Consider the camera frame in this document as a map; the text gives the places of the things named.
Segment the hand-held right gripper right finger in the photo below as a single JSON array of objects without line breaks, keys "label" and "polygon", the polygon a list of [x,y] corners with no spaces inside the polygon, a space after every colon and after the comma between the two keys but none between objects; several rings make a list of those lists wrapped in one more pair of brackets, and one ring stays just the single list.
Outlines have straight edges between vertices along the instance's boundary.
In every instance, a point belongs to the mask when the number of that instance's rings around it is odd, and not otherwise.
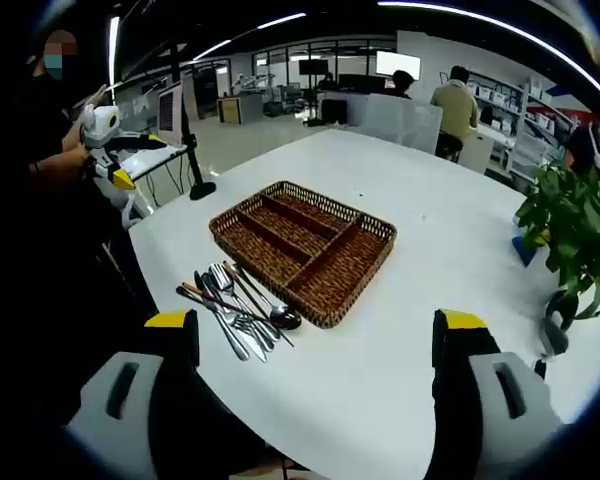
[{"label": "hand-held right gripper right finger", "polygon": [[562,422],[544,378],[498,347],[479,317],[434,313],[430,479],[510,479],[541,453]]}]

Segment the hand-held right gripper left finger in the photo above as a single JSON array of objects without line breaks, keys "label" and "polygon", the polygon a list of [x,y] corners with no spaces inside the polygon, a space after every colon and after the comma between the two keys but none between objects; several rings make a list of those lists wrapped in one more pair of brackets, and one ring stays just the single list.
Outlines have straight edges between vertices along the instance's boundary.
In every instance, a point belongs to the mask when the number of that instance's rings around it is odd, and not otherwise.
[{"label": "hand-held right gripper left finger", "polygon": [[68,437],[107,479],[158,479],[177,459],[200,360],[194,309],[160,313],[84,384]]}]

